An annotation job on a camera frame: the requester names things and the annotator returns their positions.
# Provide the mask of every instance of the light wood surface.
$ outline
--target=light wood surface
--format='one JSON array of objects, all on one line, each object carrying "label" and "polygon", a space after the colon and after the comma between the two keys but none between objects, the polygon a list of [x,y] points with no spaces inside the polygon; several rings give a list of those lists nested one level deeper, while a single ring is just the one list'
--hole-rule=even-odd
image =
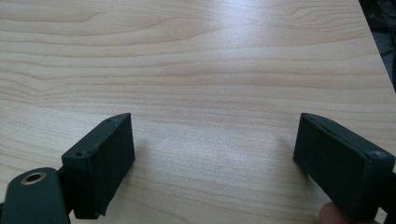
[{"label": "light wood surface", "polygon": [[395,93],[358,0],[0,1],[0,201],[132,113],[136,161],[106,217],[317,223],[292,161],[300,113],[396,154]]}]

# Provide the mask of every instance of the metal ring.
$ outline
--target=metal ring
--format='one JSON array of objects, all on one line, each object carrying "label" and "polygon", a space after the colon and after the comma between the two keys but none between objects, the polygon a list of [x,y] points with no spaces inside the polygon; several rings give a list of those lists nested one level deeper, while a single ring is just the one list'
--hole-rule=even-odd
[{"label": "metal ring", "polygon": [[46,173],[36,172],[27,175],[21,180],[21,184],[23,185],[33,185],[46,177]]}]

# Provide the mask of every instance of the black plastic part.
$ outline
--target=black plastic part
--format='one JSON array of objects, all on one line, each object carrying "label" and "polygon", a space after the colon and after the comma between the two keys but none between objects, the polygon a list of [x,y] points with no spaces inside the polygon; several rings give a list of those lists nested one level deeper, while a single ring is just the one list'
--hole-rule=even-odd
[{"label": "black plastic part", "polygon": [[3,212],[3,203],[0,203],[0,220],[1,220],[1,213]]},{"label": "black plastic part", "polygon": [[76,187],[76,218],[105,215],[134,162],[131,114],[102,121],[62,155],[63,172]]},{"label": "black plastic part", "polygon": [[338,123],[302,114],[294,160],[352,219],[373,219],[395,158]]},{"label": "black plastic part", "polygon": [[39,168],[15,177],[7,188],[0,223],[70,223],[56,170]]},{"label": "black plastic part", "polygon": [[64,168],[58,170],[59,182],[61,183],[62,195],[64,196],[64,208],[66,213],[69,214],[76,206],[77,194],[76,186],[73,181],[68,181],[65,174]]},{"label": "black plastic part", "polygon": [[379,204],[388,215],[388,223],[396,223],[396,174],[391,174],[391,176],[386,180],[383,188],[380,190]]}]

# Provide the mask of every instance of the wood grain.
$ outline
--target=wood grain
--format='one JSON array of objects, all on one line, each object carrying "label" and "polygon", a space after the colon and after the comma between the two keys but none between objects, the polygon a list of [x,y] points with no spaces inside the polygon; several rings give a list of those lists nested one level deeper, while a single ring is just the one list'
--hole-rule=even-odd
[{"label": "wood grain", "polygon": [[329,199],[291,159],[302,112],[396,154],[357,0],[0,1],[0,201],[123,112],[134,167],[106,217],[73,223],[317,223]]}]

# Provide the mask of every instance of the finger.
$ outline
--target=finger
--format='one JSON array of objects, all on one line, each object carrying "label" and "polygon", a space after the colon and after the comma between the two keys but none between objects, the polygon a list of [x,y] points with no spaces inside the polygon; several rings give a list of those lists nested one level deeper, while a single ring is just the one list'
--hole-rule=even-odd
[{"label": "finger", "polygon": [[351,221],[334,203],[326,203],[319,212],[319,224],[378,224],[376,221]]}]

